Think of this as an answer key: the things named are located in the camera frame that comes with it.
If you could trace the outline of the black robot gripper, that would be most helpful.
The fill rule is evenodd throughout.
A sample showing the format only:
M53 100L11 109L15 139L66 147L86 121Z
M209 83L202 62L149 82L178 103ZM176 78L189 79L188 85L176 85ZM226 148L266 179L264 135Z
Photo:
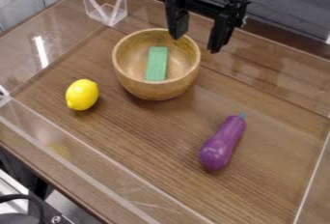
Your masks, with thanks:
M229 13L221 13L214 19L208 50L218 53L224 45L229 43L236 28L246 24L246 10L249 0L165 0L165 11L168 20L168 29L172 37L178 40L189 30L189 10L202 15L210 15L208 9L230 9L237 11L234 16Z

